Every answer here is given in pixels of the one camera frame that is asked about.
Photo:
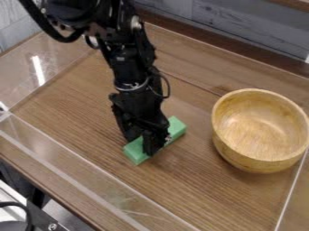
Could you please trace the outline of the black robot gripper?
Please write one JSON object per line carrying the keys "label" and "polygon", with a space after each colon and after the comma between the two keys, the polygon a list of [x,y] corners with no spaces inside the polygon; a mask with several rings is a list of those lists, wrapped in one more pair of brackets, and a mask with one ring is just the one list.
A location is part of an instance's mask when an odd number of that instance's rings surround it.
{"label": "black robot gripper", "polygon": [[163,87],[150,84],[144,89],[119,91],[108,96],[119,130],[128,142],[142,136],[142,151],[147,156],[170,141],[169,121],[162,112]]}

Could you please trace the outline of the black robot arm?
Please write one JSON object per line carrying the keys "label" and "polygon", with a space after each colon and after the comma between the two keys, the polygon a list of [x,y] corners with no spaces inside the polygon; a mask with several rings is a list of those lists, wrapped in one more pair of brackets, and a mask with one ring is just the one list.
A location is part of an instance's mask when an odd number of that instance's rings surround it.
{"label": "black robot arm", "polygon": [[44,0],[48,21],[95,38],[98,49],[114,73],[118,90],[108,98],[124,138],[142,138],[142,151],[154,155],[169,137],[169,121],[162,112],[160,72],[155,67],[155,47],[132,0]]}

